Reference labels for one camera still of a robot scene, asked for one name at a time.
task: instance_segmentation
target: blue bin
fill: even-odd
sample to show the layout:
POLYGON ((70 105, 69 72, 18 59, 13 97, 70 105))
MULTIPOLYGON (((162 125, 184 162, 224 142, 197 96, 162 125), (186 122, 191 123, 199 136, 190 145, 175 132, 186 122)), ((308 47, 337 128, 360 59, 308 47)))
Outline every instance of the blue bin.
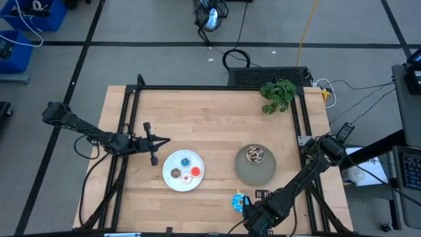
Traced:
MULTIPOLYGON (((18 0, 20 10, 24 10, 25 6, 28 4, 32 6, 33 0, 18 0)), ((67 13, 67 8, 63 5, 63 0, 38 0, 42 5, 47 3, 50 6, 49 12, 50 16, 48 17, 38 17, 34 16, 32 18, 32 23, 30 22, 30 16, 23 16, 25 22, 31 26, 32 29, 36 31, 36 28, 39 28, 42 31, 56 32, 59 30, 61 22, 63 22, 64 17, 67 13)), ((0 17, 4 18, 14 29, 17 30, 30 30, 23 23, 22 19, 19 16, 9 15, 13 7, 16 6, 15 0, 8 0, 5 6, 0 11, 0 17)))
MULTIPOLYGON (((19 43, 31 44, 31 42, 26 39, 22 32, 18 30, 3 30, 0 31, 0 34, 10 40, 19 43)), ((17 43, 14 44, 11 57, 7 60, 0 59, 0 73, 24 72, 28 67, 31 53, 31 46, 19 45, 17 43)))

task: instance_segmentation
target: blue object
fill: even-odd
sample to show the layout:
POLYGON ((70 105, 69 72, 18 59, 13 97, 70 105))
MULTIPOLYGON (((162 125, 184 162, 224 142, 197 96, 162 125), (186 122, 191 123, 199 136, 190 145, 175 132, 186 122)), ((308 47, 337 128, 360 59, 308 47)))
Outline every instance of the blue object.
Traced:
MULTIPOLYGON (((240 213, 243 212, 243 197, 244 196, 245 194, 242 194, 241 192, 238 191, 238 193, 234 195, 234 197, 232 198, 232 207, 240 213)), ((247 198, 245 199, 245 204, 249 205, 249 201, 247 198)))
POLYGON ((182 166, 183 167, 189 167, 190 166, 190 160, 188 158, 182 159, 182 166))
MULTIPOLYGON (((24 11, 26 6, 32 6, 33 0, 18 0, 19 7, 21 11, 24 11)), ((36 28, 42 31, 56 32, 59 30, 61 23, 63 22, 64 17, 67 13, 67 8, 63 5, 62 0, 38 0, 43 6, 45 4, 49 5, 50 16, 47 17, 32 17, 32 23, 30 21, 30 16, 23 16, 25 22, 31 26, 32 29, 36 31, 36 28)), ((20 16, 11 16, 9 13, 12 9, 16 7, 15 0, 7 0, 5 6, 0 11, 0 17, 4 18, 14 29, 17 30, 30 30, 23 23, 20 16)))
MULTIPOLYGON (((19 43, 28 43, 31 42, 26 39, 22 32, 18 30, 3 30, 0 31, 2 36, 6 38, 19 42, 19 43)), ((24 72, 28 67, 29 60, 31 58, 32 47, 13 44, 12 55, 7 60, 0 59, 0 73, 15 73, 15 72, 24 72)))
POLYGON ((210 10, 209 20, 206 23, 206 27, 209 29, 215 28, 217 19, 218 19, 218 12, 216 11, 216 9, 210 10))

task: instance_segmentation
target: black keyboard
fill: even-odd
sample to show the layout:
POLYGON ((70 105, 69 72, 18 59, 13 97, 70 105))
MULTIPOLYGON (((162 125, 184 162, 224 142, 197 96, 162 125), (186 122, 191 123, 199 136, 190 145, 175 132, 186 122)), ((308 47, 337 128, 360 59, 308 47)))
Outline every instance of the black keyboard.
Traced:
POLYGON ((403 155, 404 186, 421 190, 421 158, 403 155))

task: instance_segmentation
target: potted plant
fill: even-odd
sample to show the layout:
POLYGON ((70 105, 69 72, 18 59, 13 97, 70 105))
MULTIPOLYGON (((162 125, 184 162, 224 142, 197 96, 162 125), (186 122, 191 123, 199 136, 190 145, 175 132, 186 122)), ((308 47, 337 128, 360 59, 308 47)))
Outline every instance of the potted plant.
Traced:
POLYGON ((278 106, 280 112, 284 112, 289 107, 289 102, 295 96, 297 88, 289 80, 275 78, 274 82, 268 82, 260 89, 260 94, 271 101, 270 104, 262 107, 263 113, 271 115, 275 113, 278 106))

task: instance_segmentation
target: wooden table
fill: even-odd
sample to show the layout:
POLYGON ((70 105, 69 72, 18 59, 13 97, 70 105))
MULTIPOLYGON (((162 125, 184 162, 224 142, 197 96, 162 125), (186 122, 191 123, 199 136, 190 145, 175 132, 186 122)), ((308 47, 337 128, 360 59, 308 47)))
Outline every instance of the wooden table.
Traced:
MULTIPOLYGON (((124 86, 110 86, 105 98, 99 127, 116 132, 124 86)), ((314 136, 330 131, 322 95, 318 88, 305 88, 310 124, 314 136)), ((131 155, 122 196, 117 231, 227 233, 242 220, 232 205, 232 197, 241 190, 254 201, 256 189, 274 191, 285 186, 300 170, 299 154, 291 109, 265 115, 260 108, 267 103, 256 91, 142 90, 134 132, 145 136, 143 122, 151 123, 157 136, 171 142, 157 152, 159 164, 151 166, 150 155, 131 155), (240 181, 234 172, 234 159, 241 147, 262 144, 276 158, 276 173, 265 186, 252 187, 240 181), (181 193, 171 190, 162 178, 165 159, 179 149, 190 149, 205 163, 205 177, 196 189, 181 193)), ((297 103, 301 123, 300 104, 297 103)), ((104 160, 91 173, 84 200, 86 220, 103 198, 111 158, 104 160)), ((332 167, 321 176, 324 197, 333 212, 352 228, 339 169, 332 167)), ((314 201, 318 228, 322 224, 314 201)), ((304 192, 296 199, 298 227, 296 234, 310 234, 304 192)), ((109 211, 106 226, 110 225, 109 211)), ((289 234, 293 213, 274 229, 275 234, 289 234)), ((74 226, 79 226, 78 218, 74 226)), ((240 225, 233 233, 246 233, 240 225)))

